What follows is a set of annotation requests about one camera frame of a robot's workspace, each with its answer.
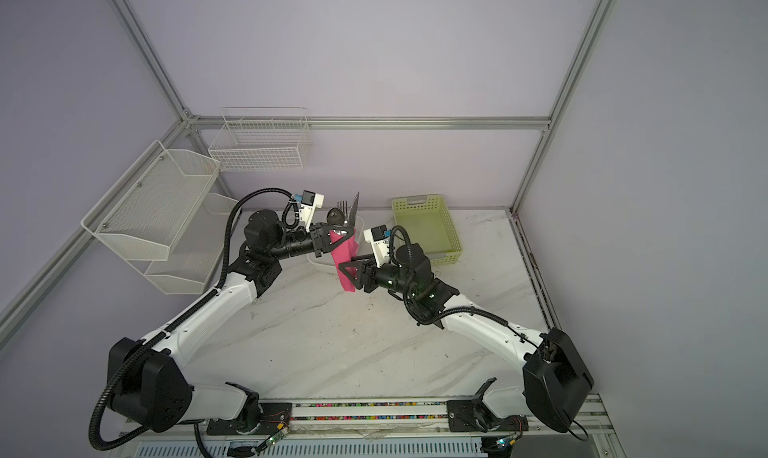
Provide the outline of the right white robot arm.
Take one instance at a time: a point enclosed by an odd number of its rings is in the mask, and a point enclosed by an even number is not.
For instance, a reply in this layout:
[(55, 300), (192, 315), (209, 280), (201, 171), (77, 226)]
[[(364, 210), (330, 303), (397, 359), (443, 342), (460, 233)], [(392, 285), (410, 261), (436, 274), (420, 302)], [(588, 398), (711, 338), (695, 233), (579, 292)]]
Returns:
[(399, 298), (418, 325), (457, 333), (500, 357), (520, 372), (528, 410), (556, 432), (571, 431), (594, 378), (566, 332), (525, 328), (482, 308), (437, 278), (417, 245), (400, 247), (394, 261), (370, 254), (337, 268), (358, 290), (383, 288)]

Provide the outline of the fork with teal handle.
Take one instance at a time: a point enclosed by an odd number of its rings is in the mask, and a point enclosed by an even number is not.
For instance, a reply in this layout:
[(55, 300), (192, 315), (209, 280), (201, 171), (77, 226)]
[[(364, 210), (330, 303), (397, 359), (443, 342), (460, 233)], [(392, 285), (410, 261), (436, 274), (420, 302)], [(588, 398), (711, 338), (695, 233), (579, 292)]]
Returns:
[(346, 226), (348, 224), (348, 201), (347, 200), (338, 201), (336, 204), (336, 208), (338, 209), (337, 222), (342, 226)]

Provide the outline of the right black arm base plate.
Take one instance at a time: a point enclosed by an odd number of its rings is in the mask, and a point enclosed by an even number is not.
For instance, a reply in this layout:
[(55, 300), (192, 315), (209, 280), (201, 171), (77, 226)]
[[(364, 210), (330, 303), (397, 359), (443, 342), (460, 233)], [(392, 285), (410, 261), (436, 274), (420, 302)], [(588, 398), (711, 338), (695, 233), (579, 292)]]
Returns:
[(499, 417), (482, 400), (449, 400), (446, 406), (451, 432), (497, 433), (529, 430), (525, 416)]

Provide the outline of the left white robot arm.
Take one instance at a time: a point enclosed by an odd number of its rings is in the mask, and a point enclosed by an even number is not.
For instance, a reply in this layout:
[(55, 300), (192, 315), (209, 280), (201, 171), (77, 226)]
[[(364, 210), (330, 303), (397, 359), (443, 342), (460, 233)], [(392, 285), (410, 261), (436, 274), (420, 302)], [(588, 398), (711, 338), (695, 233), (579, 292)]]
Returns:
[(234, 382), (194, 385), (184, 375), (202, 345), (234, 314), (253, 304), (274, 283), (286, 258), (322, 256), (340, 250), (356, 232), (355, 210), (333, 208), (324, 222), (311, 222), (307, 205), (289, 228), (273, 210), (258, 210), (244, 228), (236, 260), (222, 282), (158, 330), (140, 340), (123, 338), (110, 350), (107, 383), (89, 424), (100, 432), (105, 410), (137, 423), (137, 432), (164, 432), (182, 422), (217, 419), (247, 433), (260, 426), (257, 392)]

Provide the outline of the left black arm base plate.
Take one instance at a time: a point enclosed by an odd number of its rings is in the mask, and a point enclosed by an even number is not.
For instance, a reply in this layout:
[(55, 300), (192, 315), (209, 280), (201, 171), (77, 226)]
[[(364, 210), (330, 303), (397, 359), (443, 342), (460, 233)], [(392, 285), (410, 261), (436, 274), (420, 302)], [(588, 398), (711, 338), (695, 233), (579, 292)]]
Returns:
[(262, 435), (275, 433), (280, 424), (291, 420), (293, 404), (289, 402), (259, 402), (246, 405), (232, 420), (214, 419), (206, 428), (210, 436)]

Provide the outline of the spoon with teal handle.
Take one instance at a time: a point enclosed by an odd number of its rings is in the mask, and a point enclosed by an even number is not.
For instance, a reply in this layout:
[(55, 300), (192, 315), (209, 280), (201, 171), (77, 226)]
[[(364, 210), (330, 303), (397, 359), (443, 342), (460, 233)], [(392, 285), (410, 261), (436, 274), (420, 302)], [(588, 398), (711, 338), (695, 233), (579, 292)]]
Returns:
[(342, 226), (337, 222), (337, 215), (338, 209), (336, 207), (330, 208), (326, 214), (326, 222), (331, 226)]

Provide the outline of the green perforated plastic basket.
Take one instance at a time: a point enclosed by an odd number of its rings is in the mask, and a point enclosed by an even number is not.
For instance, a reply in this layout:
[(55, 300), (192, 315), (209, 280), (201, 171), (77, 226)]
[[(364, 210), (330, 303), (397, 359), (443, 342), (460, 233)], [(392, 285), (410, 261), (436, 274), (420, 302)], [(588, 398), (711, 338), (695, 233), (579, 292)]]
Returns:
[(435, 266), (452, 265), (462, 245), (443, 195), (428, 194), (394, 198), (394, 221), (404, 227)]

